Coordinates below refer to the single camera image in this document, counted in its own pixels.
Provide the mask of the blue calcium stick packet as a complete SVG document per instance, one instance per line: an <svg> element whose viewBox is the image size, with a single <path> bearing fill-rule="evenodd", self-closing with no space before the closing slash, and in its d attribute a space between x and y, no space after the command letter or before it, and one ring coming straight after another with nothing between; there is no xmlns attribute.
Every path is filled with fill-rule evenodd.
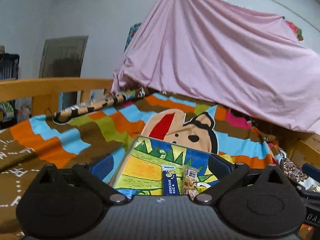
<svg viewBox="0 0 320 240"><path fill-rule="evenodd" d="M176 167L171 165L161 165L162 184L164 196L179 196L180 191L177 182Z"/></svg>

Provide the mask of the floral patterned cloth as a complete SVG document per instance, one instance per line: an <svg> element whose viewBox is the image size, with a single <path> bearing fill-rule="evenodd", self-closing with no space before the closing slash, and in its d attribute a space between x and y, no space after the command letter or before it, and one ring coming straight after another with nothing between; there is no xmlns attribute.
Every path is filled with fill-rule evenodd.
<svg viewBox="0 0 320 240"><path fill-rule="evenodd" d="M305 174L302 167L294 164L282 148L279 147L277 150L278 154L274 158L285 175L305 187L306 190L319 193L319 182Z"/></svg>

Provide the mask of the clear wrapped cookie packet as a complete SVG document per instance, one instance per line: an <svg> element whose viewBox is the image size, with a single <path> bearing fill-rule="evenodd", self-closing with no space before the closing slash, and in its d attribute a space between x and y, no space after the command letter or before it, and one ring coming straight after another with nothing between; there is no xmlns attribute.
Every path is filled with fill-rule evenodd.
<svg viewBox="0 0 320 240"><path fill-rule="evenodd" d="M184 167L182 179L182 194L188 195L191 200L198 195L197 170L190 166Z"/></svg>

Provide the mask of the colourful metal tray box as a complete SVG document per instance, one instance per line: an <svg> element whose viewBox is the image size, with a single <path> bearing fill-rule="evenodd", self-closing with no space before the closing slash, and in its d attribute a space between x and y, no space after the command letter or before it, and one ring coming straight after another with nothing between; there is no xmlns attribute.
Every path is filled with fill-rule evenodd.
<svg viewBox="0 0 320 240"><path fill-rule="evenodd" d="M110 185L131 198L134 195L181 194L185 169L192 169L198 192L218 182L208 167L210 154L138 136L125 154Z"/></svg>

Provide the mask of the striped tiger pattern roll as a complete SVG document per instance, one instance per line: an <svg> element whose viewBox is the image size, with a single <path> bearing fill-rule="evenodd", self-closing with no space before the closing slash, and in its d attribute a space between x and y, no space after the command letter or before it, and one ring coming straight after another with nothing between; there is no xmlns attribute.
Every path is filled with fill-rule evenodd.
<svg viewBox="0 0 320 240"><path fill-rule="evenodd" d="M143 98L149 94L149 90L145 87L128 90L121 93L112 92L105 94L102 98L91 99L89 101L82 102L78 105L73 105L63 109L62 111L56 112L52 115L52 120L57 124L65 124L71 121L73 118L96 112L104 108L110 108L118 104L121 105L127 101Z"/></svg>

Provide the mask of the colourful cartoon blanket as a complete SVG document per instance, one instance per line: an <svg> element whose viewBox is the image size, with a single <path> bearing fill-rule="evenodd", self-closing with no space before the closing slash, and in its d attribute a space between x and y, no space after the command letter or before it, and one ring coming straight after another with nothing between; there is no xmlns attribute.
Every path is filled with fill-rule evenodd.
<svg viewBox="0 0 320 240"><path fill-rule="evenodd" d="M40 169L53 163L90 166L111 154L110 184L138 136L169 142L230 163L264 168L274 161L276 144L267 142L250 117L223 105L178 94L151 92L143 98L88 113L65 124L34 116L1 131L1 239L21 239L16 206Z"/></svg>

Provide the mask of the pink sheet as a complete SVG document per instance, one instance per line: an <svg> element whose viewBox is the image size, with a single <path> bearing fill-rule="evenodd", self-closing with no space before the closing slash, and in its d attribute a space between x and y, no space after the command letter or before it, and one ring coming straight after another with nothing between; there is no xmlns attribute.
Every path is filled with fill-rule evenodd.
<svg viewBox="0 0 320 240"><path fill-rule="evenodd" d="M115 92L141 85L319 132L319 54L276 14L222 0L158 0L113 76Z"/></svg>

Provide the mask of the dark bookshelf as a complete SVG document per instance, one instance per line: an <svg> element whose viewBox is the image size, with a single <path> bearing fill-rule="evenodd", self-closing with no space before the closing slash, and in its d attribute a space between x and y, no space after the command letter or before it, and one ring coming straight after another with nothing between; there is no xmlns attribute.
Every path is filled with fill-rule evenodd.
<svg viewBox="0 0 320 240"><path fill-rule="evenodd" d="M17 80L20 56L5 53L0 55L0 59L0 80Z"/></svg>

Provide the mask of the wooden bed frame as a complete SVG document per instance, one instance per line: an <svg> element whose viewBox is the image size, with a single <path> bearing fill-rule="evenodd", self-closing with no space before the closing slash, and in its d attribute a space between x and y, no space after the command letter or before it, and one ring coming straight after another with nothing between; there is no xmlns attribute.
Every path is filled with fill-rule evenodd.
<svg viewBox="0 0 320 240"><path fill-rule="evenodd" d="M91 79L80 77L50 77L1 81L1 101L31 98L31 114L43 115L47 109L58 111L59 95L80 92L80 102L90 99L95 89L111 90L112 79Z"/></svg>

